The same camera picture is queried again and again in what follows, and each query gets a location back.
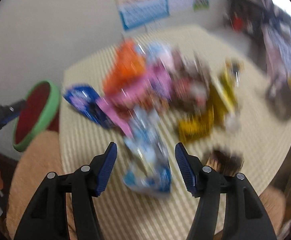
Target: silver screw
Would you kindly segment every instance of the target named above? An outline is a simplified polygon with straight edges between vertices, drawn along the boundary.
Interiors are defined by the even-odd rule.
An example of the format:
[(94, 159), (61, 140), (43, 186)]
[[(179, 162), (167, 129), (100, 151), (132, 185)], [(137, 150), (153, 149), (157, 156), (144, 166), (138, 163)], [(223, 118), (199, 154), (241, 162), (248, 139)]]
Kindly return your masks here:
[(245, 176), (242, 173), (238, 173), (237, 174), (237, 178), (241, 179), (241, 180), (244, 180)]
[(206, 172), (206, 173), (209, 173), (209, 172), (212, 171), (212, 169), (211, 169), (209, 166), (204, 166), (204, 167), (202, 168), (202, 170), (203, 170), (204, 172)]
[(53, 179), (55, 177), (55, 173), (54, 172), (49, 172), (47, 174), (48, 179)]
[(83, 171), (83, 172), (87, 172), (89, 170), (90, 170), (90, 166), (89, 165), (84, 165), (84, 166), (81, 167), (81, 171)]

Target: pile of snacks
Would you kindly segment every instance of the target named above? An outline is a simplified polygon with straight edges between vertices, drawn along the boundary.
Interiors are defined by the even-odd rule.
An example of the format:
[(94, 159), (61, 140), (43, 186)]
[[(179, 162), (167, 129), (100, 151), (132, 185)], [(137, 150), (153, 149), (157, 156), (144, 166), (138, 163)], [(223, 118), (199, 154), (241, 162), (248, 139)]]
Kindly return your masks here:
[(126, 40), (103, 81), (104, 97), (81, 85), (69, 89), (64, 98), (102, 127), (122, 130), (131, 156), (124, 183), (136, 192), (161, 196), (170, 192), (171, 172), (156, 130), (159, 115), (170, 107), (188, 113), (178, 123), (182, 142), (210, 135), (214, 125), (236, 131), (240, 124), (234, 87), (241, 69), (238, 61), (226, 60), (226, 68), (214, 76), (197, 55), (187, 59), (166, 44), (142, 47)]

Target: orange package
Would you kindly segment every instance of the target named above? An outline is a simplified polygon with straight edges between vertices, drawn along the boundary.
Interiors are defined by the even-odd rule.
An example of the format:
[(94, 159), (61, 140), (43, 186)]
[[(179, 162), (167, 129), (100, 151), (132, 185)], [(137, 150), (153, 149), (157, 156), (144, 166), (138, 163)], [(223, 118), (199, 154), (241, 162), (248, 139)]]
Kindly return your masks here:
[(145, 58), (135, 51), (135, 45), (135, 42), (129, 39), (117, 49), (114, 67), (103, 80), (103, 91), (106, 96), (118, 93), (145, 73)]

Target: beige striped surface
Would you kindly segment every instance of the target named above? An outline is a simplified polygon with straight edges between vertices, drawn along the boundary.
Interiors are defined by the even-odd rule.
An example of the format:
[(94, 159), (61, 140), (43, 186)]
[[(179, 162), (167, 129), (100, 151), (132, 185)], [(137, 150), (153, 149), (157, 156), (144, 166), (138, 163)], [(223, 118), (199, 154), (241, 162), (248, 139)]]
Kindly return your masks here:
[[(212, 71), (220, 70), (225, 57), (245, 61), (238, 96), (242, 102), (242, 129), (235, 135), (214, 129), (212, 136), (186, 146), (188, 152), (202, 158), (203, 152), (214, 144), (242, 152), (245, 158), (242, 172), (260, 194), (281, 166), (291, 145), (291, 121), (278, 122), (268, 111), (264, 92), (268, 85), (263, 74), (235, 49), (210, 36), (196, 25), (167, 29), (135, 38), (141, 44), (151, 40), (179, 46), (181, 52), (193, 57), (193, 51), (209, 61)], [(101, 50), (70, 67), (64, 76), (63, 87), (88, 83), (102, 95), (102, 79), (113, 65), (115, 47)], [(109, 142), (118, 145), (118, 157), (106, 191), (94, 199), (95, 209), (105, 239), (186, 239), (199, 199), (187, 192), (178, 169), (174, 147), (178, 136), (174, 126), (180, 114), (170, 110), (159, 124), (162, 140), (169, 150), (173, 184), (167, 199), (155, 199), (131, 192), (122, 183), (128, 168), (127, 152), (122, 136), (105, 130), (74, 112), (63, 99), (60, 116), (60, 145), (66, 173), (90, 163), (95, 155), (104, 152)], [(223, 228), (225, 196), (221, 196), (216, 231)]]

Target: wooden brush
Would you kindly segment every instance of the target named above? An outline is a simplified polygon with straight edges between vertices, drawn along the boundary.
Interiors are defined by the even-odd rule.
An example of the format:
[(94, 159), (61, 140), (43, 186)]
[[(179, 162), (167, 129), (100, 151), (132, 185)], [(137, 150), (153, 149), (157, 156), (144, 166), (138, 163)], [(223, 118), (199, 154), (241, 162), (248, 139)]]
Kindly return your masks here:
[(243, 162), (243, 157), (239, 155), (220, 149), (213, 149), (206, 166), (210, 166), (224, 176), (234, 176), (241, 171)]

